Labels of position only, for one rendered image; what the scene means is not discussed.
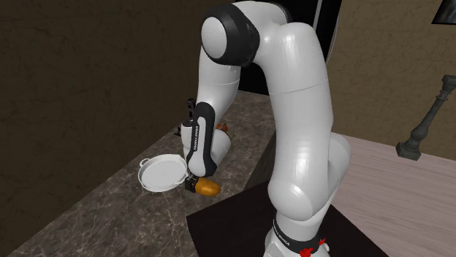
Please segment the grey baluster candlestick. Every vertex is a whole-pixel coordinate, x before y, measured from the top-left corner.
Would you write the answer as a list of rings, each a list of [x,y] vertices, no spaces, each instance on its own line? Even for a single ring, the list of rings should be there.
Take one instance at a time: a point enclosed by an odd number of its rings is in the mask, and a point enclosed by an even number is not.
[[[410,137],[405,142],[397,143],[395,149],[398,157],[407,158],[412,161],[418,161],[421,152],[419,150],[420,143],[428,135],[428,129],[432,123],[434,117],[440,110],[441,106],[445,101],[448,100],[454,89],[456,89],[456,75],[445,74],[442,81],[442,88],[439,95],[436,96],[436,100],[433,105],[419,123],[410,133]]]

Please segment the orange-brown oval bread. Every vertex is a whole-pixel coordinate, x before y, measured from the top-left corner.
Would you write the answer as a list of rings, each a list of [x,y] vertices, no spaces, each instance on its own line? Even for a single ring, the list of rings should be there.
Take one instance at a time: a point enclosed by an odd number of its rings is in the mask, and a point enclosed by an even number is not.
[[[214,197],[220,193],[221,187],[212,180],[200,177],[195,185],[195,191],[203,196]]]

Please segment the dark wall picture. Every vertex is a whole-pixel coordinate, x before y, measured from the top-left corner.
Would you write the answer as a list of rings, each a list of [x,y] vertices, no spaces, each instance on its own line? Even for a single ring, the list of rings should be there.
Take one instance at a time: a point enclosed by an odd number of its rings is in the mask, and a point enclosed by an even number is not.
[[[432,24],[456,25],[456,0],[442,0]]]

